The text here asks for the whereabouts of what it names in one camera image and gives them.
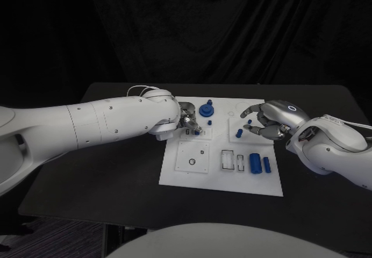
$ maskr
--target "blue bolt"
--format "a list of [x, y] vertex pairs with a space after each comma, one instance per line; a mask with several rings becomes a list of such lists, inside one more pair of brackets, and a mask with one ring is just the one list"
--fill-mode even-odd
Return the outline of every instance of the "blue bolt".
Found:
[[239, 129], [236, 132], [236, 138], [239, 138], [240, 136], [242, 136], [242, 129]]

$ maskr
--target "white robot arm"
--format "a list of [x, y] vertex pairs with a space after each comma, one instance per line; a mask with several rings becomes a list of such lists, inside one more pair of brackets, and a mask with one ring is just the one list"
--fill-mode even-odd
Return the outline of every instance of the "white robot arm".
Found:
[[309, 119], [304, 111], [285, 101], [250, 106], [240, 117], [252, 112], [258, 112], [256, 118], [265, 127], [246, 124], [246, 130], [271, 140], [281, 140], [289, 133], [292, 137], [285, 148], [298, 155], [307, 168], [321, 175], [337, 172], [357, 186], [372, 190], [372, 144], [346, 124], [367, 129], [370, 126], [328, 115]]
[[40, 109], [0, 107], [0, 195], [66, 152], [145, 133], [157, 140], [178, 127], [201, 131], [194, 107], [165, 90]]

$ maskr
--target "white board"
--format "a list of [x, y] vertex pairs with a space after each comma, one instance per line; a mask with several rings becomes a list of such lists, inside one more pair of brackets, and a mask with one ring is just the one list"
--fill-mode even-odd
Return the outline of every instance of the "white board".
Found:
[[[247, 106], [263, 103], [263, 100], [210, 98], [213, 102], [214, 113], [210, 117], [201, 117], [198, 114], [198, 107], [207, 102], [209, 98], [175, 97], [175, 99], [178, 102], [190, 102], [194, 105], [197, 123], [203, 129], [207, 128], [206, 131], [211, 134], [211, 139], [209, 136], [197, 138], [198, 135], [185, 137], [185, 128], [177, 129], [174, 131], [173, 138], [167, 140], [167, 146], [164, 149], [158, 184], [171, 185], [175, 187], [242, 192], [247, 194], [282, 196], [281, 180], [273, 153], [273, 142], [263, 139], [262, 137], [258, 137], [258, 135], [253, 135], [246, 130], [243, 130], [240, 138], [235, 137], [235, 130], [239, 129], [239, 127], [242, 128], [242, 125], [246, 123], [247, 119], [252, 120], [252, 125], [260, 125], [256, 121], [255, 113], [249, 114], [245, 119], [240, 119], [240, 112], [247, 108]], [[180, 142], [184, 141], [206, 143], [209, 145], [207, 173], [203, 173], [200, 170], [194, 172], [175, 170], [178, 145]], [[200, 150], [194, 148], [193, 144], [188, 150], [188, 154], [193, 153], [193, 150], [200, 152]], [[222, 170], [222, 150], [233, 151], [235, 169], [229, 171]], [[263, 157], [269, 158], [271, 173], [265, 173], [265, 171], [262, 171], [260, 174], [250, 173], [250, 153], [259, 153], [262, 168], [262, 159]], [[237, 171], [237, 155], [242, 155], [243, 171]]]

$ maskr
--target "small blue part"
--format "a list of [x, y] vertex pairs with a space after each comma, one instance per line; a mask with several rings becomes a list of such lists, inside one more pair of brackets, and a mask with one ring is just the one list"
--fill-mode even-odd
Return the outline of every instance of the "small blue part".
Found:
[[263, 165], [265, 165], [265, 172], [271, 173], [271, 169], [269, 169], [269, 159], [268, 157], [263, 157]]
[[236, 136], [236, 138], [239, 138], [239, 137], [242, 136], [242, 129], [239, 129], [239, 130], [237, 130], [237, 132], [236, 132], [236, 135], [235, 135], [235, 136]]
[[250, 164], [250, 172], [252, 174], [262, 173], [262, 166], [260, 166], [260, 158], [258, 153], [252, 153], [249, 155], [249, 164]]
[[211, 106], [211, 100], [207, 100], [207, 103], [203, 104], [200, 107], [198, 107], [198, 114], [203, 116], [203, 117], [210, 117], [213, 115], [213, 112], [214, 112], [214, 108]]

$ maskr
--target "black table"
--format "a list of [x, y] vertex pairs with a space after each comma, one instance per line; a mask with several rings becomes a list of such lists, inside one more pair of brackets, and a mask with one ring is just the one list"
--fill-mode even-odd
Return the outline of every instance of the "black table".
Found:
[[[82, 102], [125, 96], [132, 85], [95, 83]], [[174, 96], [284, 99], [309, 117], [327, 113], [367, 123], [337, 85], [149, 85]], [[152, 229], [198, 222], [239, 224], [328, 248], [372, 252], [372, 191], [335, 173], [312, 173], [284, 144], [273, 145], [284, 197], [158, 185], [165, 142], [147, 134], [76, 150], [43, 165], [18, 212]]]

